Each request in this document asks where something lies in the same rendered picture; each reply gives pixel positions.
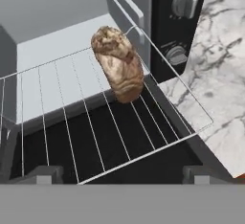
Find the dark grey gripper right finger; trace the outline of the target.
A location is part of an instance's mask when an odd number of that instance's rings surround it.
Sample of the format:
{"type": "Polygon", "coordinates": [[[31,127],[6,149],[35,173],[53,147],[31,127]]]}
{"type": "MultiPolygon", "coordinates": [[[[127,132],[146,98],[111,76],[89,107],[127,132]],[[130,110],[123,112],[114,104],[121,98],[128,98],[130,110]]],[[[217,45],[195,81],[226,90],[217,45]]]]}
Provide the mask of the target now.
{"type": "Polygon", "coordinates": [[[204,166],[184,166],[183,183],[193,185],[222,185],[231,184],[231,178],[222,176],[204,166]]]}

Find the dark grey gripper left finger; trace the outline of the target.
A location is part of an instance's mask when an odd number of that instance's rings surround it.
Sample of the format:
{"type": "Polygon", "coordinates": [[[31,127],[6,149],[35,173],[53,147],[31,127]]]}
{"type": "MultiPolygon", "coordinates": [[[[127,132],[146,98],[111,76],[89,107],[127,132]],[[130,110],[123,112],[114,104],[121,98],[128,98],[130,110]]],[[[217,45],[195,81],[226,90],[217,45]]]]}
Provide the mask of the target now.
{"type": "Polygon", "coordinates": [[[39,166],[25,176],[9,181],[10,184],[19,185],[54,185],[63,183],[63,167],[39,166]]]}

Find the black toaster oven door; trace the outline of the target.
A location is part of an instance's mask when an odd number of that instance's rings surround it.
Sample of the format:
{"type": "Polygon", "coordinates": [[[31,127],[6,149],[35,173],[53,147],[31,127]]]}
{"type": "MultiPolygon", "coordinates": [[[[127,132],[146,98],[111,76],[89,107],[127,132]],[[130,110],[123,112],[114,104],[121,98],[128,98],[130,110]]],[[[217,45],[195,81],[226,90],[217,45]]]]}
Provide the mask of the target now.
{"type": "Polygon", "coordinates": [[[111,92],[6,128],[0,172],[9,182],[39,166],[63,167],[64,184],[180,184],[184,166],[232,179],[152,78],[131,104],[111,92]]]}

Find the small grey oven knob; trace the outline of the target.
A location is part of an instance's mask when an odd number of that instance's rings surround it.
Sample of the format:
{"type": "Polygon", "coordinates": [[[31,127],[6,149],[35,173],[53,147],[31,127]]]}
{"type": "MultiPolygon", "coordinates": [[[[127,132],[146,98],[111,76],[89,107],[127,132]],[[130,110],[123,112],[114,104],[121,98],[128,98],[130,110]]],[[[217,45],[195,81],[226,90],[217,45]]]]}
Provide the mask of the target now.
{"type": "Polygon", "coordinates": [[[186,50],[182,46],[171,48],[166,55],[167,60],[171,65],[179,65],[187,61],[186,50]]]}

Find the brown bread loaf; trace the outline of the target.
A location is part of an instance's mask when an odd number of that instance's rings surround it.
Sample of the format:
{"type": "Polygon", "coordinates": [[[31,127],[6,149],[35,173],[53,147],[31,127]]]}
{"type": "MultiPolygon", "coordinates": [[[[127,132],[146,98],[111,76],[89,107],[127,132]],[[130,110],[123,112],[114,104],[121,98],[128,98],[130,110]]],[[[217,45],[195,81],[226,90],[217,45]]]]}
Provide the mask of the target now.
{"type": "Polygon", "coordinates": [[[117,100],[136,100],[144,88],[144,70],[140,57],[122,31],[100,27],[91,38],[91,47],[117,100]]]}

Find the black toaster oven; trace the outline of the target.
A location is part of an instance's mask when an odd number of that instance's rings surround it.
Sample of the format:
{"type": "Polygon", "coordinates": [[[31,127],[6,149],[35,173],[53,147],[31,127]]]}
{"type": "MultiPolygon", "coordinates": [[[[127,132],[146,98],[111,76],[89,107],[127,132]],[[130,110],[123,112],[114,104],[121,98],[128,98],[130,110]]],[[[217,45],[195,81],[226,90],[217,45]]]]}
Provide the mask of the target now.
{"type": "Polygon", "coordinates": [[[204,0],[198,0],[192,19],[176,16],[172,0],[102,2],[106,14],[22,43],[0,25],[0,121],[6,128],[99,95],[90,39],[102,25],[127,33],[145,74],[159,83],[184,73],[187,62],[171,65],[166,55],[182,46],[188,57],[204,0]]]}

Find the large grey oven knob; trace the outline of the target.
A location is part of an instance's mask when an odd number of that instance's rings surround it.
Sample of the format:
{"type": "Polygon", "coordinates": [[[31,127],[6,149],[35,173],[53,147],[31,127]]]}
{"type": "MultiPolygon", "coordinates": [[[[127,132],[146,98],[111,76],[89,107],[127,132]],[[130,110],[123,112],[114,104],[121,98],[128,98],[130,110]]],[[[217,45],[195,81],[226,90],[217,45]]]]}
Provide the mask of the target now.
{"type": "Polygon", "coordinates": [[[172,0],[172,11],[178,17],[186,17],[192,19],[198,0],[172,0]]]}

